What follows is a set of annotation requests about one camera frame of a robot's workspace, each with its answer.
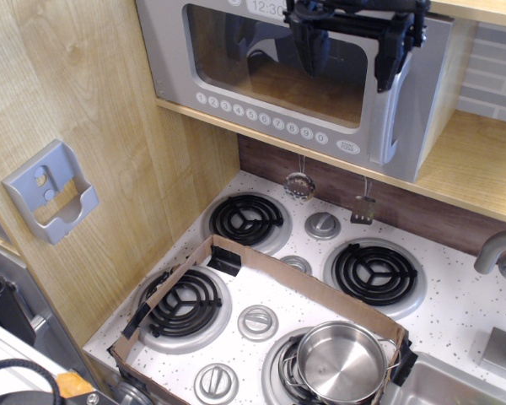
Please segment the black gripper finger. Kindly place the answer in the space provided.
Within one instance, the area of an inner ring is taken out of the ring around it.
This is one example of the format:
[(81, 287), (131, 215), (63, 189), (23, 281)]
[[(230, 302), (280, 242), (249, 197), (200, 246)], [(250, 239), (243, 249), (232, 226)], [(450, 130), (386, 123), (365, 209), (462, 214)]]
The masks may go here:
[(401, 72), (408, 53), (414, 45), (409, 26), (393, 25), (377, 39), (378, 52), (374, 59), (374, 76), (377, 92), (384, 93), (392, 88), (395, 77)]
[(289, 18), (293, 41), (303, 70), (310, 76), (317, 76), (328, 59), (330, 50), (329, 35), (325, 30), (315, 27), (313, 21), (298, 17)]

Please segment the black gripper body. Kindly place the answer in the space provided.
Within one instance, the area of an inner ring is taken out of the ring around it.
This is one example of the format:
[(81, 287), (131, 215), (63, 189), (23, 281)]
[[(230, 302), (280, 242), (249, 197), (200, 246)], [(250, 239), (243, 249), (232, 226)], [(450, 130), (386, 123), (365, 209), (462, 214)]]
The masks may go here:
[(393, 46), (420, 46), (429, 1), (287, 1), (284, 22), (310, 39), (317, 31), (376, 39)]

